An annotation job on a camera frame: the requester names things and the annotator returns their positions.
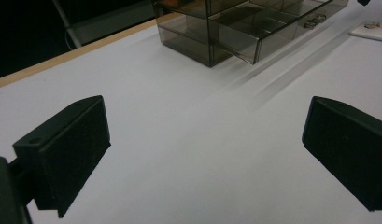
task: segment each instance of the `white tabletop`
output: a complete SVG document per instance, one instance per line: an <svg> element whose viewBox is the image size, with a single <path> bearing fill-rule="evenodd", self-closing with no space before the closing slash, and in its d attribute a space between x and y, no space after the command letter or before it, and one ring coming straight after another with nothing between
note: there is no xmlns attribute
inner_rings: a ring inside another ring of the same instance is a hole
<svg viewBox="0 0 382 224"><path fill-rule="evenodd" d="M213 68L163 46L153 26L0 88L0 156L101 94L112 147L63 219L31 202L35 224L382 223L301 141L315 95L382 120L382 42L347 34L366 20L382 21L382 0L350 0L256 65Z"/></svg>

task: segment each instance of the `clear plastic drawer organizer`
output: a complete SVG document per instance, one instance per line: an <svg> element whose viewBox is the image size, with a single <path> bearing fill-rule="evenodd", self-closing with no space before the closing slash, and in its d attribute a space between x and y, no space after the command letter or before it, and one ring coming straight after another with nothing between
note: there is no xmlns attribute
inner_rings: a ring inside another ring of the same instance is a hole
<svg viewBox="0 0 382 224"><path fill-rule="evenodd" d="M162 43L207 66L232 55L256 63L348 0L152 0Z"/></svg>

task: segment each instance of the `transparent container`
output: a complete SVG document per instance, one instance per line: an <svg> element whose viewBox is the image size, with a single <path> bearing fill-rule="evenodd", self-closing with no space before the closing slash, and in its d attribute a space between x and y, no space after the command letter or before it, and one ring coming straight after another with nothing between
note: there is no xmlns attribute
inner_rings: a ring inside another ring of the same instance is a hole
<svg viewBox="0 0 382 224"><path fill-rule="evenodd" d="M247 0L152 0L152 2L157 7L165 7L194 17L207 18L222 10L247 2Z"/></svg>
<svg viewBox="0 0 382 224"><path fill-rule="evenodd" d="M207 66L267 57L348 0L152 0L163 44Z"/></svg>
<svg viewBox="0 0 382 224"><path fill-rule="evenodd" d="M248 63L256 63L325 22L347 0L251 0L209 18L213 42Z"/></svg>
<svg viewBox="0 0 382 224"><path fill-rule="evenodd" d="M155 8L162 43L206 66L231 57L226 50L211 43L207 19Z"/></svg>

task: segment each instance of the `table edge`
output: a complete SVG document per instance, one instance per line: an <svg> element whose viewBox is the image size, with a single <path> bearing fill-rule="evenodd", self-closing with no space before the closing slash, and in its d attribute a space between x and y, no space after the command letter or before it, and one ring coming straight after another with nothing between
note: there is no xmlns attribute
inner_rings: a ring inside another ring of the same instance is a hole
<svg viewBox="0 0 382 224"><path fill-rule="evenodd" d="M91 52L95 49L99 49L105 45L108 45L108 44L113 43L117 40L120 40L126 36L133 35L137 32L145 30L145 29L147 29L151 26L154 26L154 25L156 25L156 20L151 20L151 21L141 23L139 25L136 25L135 27L129 28L127 30L116 33L114 35L110 35L106 38L95 41L95 42L93 42L89 45L83 46L79 49L71 50L69 52L66 52L65 54L62 54L62 55L59 55L59 56L54 57L52 59L46 60L42 63L37 63L31 67L22 69L18 72L9 74L5 77L0 77L0 88L5 87L6 85L9 85L11 83L17 82L19 80L22 80L24 78L30 77L34 74L39 73L39 72L50 69L50 68L52 68L56 65L59 65L61 63L65 63L67 61L75 59L75 58L77 58L83 54Z"/></svg>

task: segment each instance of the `drawer handle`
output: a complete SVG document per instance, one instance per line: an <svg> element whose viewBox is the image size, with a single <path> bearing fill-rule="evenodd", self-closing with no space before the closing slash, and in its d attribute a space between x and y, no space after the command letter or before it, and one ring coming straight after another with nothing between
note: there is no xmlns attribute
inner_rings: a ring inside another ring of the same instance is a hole
<svg viewBox="0 0 382 224"><path fill-rule="evenodd" d="M313 30L318 24L323 23L327 20L327 16L324 14L317 14L315 18L307 20L304 23L304 28Z"/></svg>

